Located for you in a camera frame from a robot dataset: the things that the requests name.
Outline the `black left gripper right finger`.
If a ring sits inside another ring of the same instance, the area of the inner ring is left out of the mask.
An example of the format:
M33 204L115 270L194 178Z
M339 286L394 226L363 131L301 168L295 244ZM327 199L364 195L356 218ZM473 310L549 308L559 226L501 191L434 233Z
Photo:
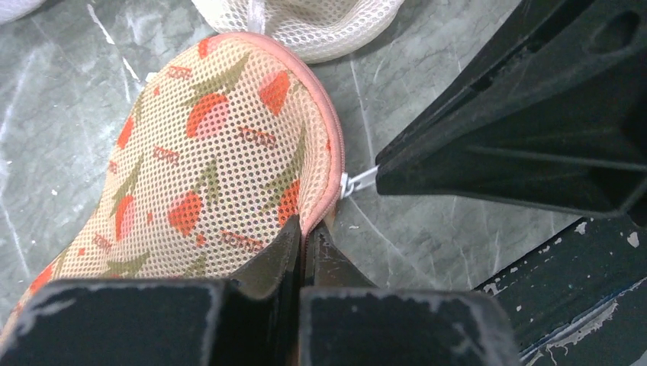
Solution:
M319 224L305 249L302 365L518 365L509 318L479 291L381 288Z

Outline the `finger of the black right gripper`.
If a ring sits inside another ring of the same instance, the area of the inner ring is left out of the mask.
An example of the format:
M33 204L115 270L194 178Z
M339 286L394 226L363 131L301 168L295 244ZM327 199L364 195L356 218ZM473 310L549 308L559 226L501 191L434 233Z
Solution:
M646 216L646 3L522 1L376 158L381 195Z

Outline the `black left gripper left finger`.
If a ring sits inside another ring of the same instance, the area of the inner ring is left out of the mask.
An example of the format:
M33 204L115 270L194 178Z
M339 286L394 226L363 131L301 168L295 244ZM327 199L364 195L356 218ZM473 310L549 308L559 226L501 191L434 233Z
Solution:
M3 365L293 365L301 228L220 279L69 279L24 307Z

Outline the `tulip print mesh laundry bag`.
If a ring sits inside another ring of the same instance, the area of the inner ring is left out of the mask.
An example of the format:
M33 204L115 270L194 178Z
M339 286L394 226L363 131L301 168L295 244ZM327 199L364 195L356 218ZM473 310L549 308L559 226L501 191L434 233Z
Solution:
M249 32L201 40L137 97L97 208L21 296L1 343L51 282L222 278L291 218L307 236L341 198L344 156L333 102L296 54Z

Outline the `cream embroidered mesh laundry bag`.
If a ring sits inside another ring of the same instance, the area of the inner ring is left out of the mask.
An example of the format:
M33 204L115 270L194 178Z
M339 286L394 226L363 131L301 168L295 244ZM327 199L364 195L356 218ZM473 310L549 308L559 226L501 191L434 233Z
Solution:
M263 34L306 63L323 63L373 41L395 19L403 0L194 0L219 34Z

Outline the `white blue-trimmed mesh laundry bag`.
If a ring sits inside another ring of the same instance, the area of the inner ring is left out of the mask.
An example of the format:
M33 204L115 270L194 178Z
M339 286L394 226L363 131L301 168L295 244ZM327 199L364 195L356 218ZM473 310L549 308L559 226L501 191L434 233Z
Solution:
M37 10L45 0L0 0L0 23L8 24Z

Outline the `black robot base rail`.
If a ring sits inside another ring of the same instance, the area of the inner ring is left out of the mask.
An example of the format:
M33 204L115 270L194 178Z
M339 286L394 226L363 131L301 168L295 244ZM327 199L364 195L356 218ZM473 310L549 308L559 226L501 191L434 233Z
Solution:
M646 363L646 230L582 218L480 286L524 365Z

